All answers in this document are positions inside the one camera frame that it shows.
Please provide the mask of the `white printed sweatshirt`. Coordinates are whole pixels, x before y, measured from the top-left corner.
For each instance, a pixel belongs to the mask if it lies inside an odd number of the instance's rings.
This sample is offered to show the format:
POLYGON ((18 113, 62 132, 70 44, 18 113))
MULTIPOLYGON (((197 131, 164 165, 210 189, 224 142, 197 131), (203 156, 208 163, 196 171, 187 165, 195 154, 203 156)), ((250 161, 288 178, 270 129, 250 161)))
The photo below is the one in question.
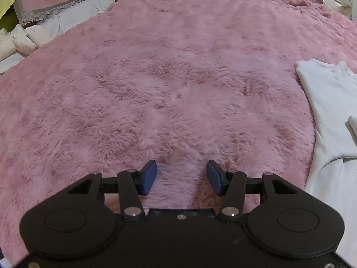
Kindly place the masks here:
POLYGON ((295 70, 315 121, 315 147, 305 190, 342 216, 337 253, 356 267, 356 74, 345 61, 298 61, 295 70))

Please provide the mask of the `white plush toy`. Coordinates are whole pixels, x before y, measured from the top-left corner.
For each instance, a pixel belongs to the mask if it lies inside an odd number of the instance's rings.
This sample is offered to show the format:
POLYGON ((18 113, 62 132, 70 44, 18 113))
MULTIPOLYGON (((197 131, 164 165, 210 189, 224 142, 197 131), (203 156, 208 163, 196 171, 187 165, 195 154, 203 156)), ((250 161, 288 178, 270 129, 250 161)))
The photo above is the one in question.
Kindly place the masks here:
POLYGON ((24 29, 18 24, 11 32, 1 28, 1 61, 15 52, 29 56, 51 40, 52 37, 41 25, 24 29))

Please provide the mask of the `pink fluffy blanket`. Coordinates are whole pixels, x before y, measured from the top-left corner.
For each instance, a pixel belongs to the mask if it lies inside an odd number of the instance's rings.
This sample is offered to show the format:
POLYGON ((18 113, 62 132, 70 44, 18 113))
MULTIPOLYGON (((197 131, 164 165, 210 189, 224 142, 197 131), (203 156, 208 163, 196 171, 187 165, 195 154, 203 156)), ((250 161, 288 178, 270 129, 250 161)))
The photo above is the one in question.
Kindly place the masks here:
POLYGON ((26 211, 83 176, 148 160, 146 207, 218 207, 215 160, 298 187, 315 143, 295 63, 356 70, 356 23, 309 0, 123 0, 1 76, 1 249, 26 211))

